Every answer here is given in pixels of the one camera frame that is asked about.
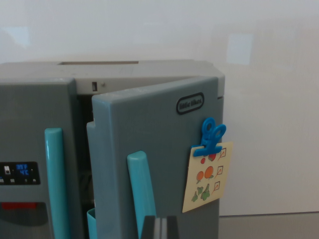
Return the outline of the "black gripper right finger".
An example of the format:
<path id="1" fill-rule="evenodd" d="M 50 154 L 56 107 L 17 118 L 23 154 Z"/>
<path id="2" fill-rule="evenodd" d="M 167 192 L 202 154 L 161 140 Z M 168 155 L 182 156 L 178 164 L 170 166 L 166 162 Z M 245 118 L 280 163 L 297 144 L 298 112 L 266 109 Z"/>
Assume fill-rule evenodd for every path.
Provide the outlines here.
<path id="1" fill-rule="evenodd" d="M 168 216 L 161 220 L 161 239 L 179 239 L 176 216 Z"/>

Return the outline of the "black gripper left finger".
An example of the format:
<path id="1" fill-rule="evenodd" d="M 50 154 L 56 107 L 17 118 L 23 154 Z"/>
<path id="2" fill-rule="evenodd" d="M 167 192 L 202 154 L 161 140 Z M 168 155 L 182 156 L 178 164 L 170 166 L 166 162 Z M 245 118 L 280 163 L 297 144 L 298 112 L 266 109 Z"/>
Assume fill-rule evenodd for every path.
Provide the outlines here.
<path id="1" fill-rule="evenodd" d="M 142 239 L 160 239 L 161 219 L 155 216 L 145 216 Z"/>

